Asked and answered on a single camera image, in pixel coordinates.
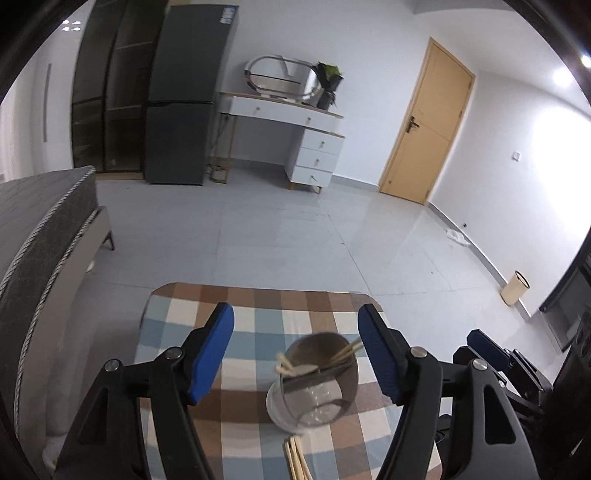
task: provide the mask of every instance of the refrigerator label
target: refrigerator label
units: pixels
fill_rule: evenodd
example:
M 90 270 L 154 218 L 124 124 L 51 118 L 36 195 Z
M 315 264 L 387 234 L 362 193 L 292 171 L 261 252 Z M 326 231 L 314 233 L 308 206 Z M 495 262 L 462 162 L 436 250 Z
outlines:
M 220 23 L 231 24 L 236 15 L 236 7 L 224 7 Z

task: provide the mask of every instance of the dark gray refrigerator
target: dark gray refrigerator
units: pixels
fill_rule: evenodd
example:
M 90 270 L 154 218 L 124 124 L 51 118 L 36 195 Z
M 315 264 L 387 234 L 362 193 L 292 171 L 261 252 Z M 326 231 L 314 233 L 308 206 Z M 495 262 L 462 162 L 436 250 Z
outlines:
M 210 127 L 238 7 L 178 5 L 164 20 L 150 79 L 144 176 L 202 185 Z

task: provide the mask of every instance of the ceiling light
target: ceiling light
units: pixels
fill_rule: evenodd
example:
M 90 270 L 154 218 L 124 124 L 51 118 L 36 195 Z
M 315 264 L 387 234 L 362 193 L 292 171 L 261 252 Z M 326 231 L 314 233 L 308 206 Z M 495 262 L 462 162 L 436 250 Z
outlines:
M 552 75 L 552 79 L 556 85 L 561 87 L 568 87 L 574 81 L 573 74 L 570 73 L 570 70 L 567 67 L 562 67 L 556 70 L 554 75 Z

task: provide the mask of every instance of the mirror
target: mirror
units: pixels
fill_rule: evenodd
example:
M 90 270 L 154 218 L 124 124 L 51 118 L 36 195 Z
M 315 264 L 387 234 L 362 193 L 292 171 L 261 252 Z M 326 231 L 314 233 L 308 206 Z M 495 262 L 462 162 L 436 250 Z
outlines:
M 285 59 L 281 55 L 263 56 L 244 67 L 247 84 L 266 95 L 309 100 L 321 91 L 314 65 Z

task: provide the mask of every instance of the tiled floor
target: tiled floor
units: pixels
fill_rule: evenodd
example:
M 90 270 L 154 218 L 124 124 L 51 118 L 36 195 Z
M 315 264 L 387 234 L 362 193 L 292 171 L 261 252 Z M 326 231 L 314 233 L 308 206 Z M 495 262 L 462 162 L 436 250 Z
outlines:
M 102 363 L 131 362 L 150 292 L 172 281 L 253 288 L 361 291 L 374 296 L 410 344 L 451 361 L 473 328 L 518 348 L 540 369 L 560 360 L 544 326 L 507 307 L 476 257 L 449 240 L 429 210 L 332 185 L 287 190 L 280 170 L 236 168 L 227 185 L 101 181 L 116 250 L 102 248 L 74 306 L 65 349 L 90 350 L 85 368 L 62 359 L 71 416 L 76 390 Z

